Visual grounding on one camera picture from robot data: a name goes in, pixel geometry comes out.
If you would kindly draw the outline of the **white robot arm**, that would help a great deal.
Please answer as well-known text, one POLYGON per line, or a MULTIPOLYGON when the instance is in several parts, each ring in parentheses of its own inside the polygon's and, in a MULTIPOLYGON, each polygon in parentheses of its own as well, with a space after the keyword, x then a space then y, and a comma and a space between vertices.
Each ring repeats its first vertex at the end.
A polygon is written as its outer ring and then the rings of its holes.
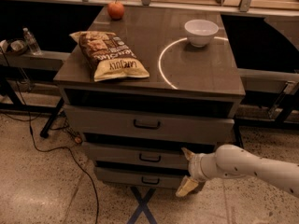
POLYGON ((255 156, 241 147, 222 145, 210 154, 195 154, 182 149, 188 161, 189 175, 185 175, 176 196, 184 197, 200 183, 213 178, 236 179, 253 176, 299 197, 299 165, 255 156))

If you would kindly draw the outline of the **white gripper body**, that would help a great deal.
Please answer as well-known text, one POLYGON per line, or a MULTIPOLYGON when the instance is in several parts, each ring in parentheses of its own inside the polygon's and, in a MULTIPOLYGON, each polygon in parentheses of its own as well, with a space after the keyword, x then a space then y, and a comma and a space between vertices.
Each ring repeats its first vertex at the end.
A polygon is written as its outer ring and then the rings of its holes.
POLYGON ((191 177, 198 182, 216 178, 218 176, 215 154, 194 154, 188 166, 191 177))

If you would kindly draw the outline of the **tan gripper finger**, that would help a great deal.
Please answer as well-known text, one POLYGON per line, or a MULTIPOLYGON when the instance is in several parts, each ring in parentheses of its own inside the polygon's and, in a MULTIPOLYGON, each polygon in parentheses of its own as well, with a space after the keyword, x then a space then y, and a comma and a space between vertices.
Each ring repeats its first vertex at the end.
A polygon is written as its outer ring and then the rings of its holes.
POLYGON ((176 191, 177 197, 184 197, 198 187, 198 182, 190 176, 184 176, 176 191))
POLYGON ((194 156, 194 153, 190 150, 188 150, 186 147, 182 148, 182 151, 184 153, 185 158, 190 161, 192 157, 194 156))

